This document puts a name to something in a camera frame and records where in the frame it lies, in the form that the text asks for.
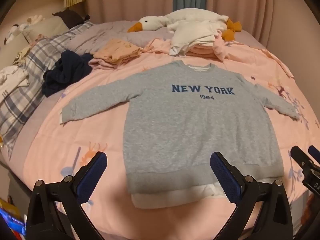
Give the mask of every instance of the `navy blue lettering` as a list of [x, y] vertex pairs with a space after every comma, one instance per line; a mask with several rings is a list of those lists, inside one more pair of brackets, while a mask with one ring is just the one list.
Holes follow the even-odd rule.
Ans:
[[209, 93], [212, 93], [212, 87], [207, 87], [207, 86], [204, 86], [205, 88], [207, 88], [209, 90]]
[[197, 92], [200, 92], [200, 86], [188, 86], [191, 89], [191, 92], [194, 92], [195, 90], [197, 90]]
[[181, 86], [181, 92], [188, 92], [187, 86]]
[[220, 94], [220, 93], [221, 93], [219, 88], [214, 87], [213, 89], [214, 89], [214, 91], [215, 91], [216, 93], [218, 93], [218, 94]]
[[220, 89], [221, 89], [221, 93], [222, 93], [222, 95], [224, 95], [224, 94], [226, 94], [226, 95], [227, 95], [227, 94], [228, 94], [225, 88], [220, 88]]
[[235, 93], [232, 92], [233, 88], [227, 88], [229, 95], [235, 95]]
[[172, 85], [172, 92], [180, 92], [180, 86], [179, 85], [177, 85], [177, 86]]

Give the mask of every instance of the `wall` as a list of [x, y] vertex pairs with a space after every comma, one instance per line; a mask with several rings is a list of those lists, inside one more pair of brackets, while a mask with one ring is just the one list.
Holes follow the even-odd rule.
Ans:
[[63, 0], [17, 0], [0, 25], [0, 47], [4, 46], [4, 38], [15, 23], [21, 24], [36, 14], [49, 18], [63, 9]]
[[319, 48], [320, 25], [306, 3], [274, 0], [267, 49], [288, 66], [320, 120]]

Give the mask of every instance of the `navy blue clothing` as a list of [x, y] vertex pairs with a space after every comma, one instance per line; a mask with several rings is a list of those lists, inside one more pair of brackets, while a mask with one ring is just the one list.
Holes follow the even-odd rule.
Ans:
[[88, 62], [92, 58], [90, 53], [79, 56], [71, 50], [62, 52], [54, 69], [47, 70], [43, 75], [42, 93], [49, 97], [89, 75], [92, 68]]

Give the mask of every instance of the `dark pillow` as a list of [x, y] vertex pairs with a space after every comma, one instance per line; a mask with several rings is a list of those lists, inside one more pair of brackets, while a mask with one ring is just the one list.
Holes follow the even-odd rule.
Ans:
[[69, 8], [65, 9], [62, 12], [53, 13], [52, 15], [59, 16], [69, 29], [84, 23], [82, 17], [75, 11], [70, 10]]

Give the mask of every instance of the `gray sweatshirt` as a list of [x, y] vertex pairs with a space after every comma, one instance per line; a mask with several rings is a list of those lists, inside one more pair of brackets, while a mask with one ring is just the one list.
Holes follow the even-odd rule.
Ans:
[[299, 119], [295, 108], [238, 73], [213, 64], [206, 68], [195, 71], [174, 61], [92, 88], [62, 109], [61, 120], [83, 119], [130, 101], [123, 155], [132, 194], [216, 182], [209, 164], [215, 151], [244, 175], [283, 176], [276, 135], [264, 107]]

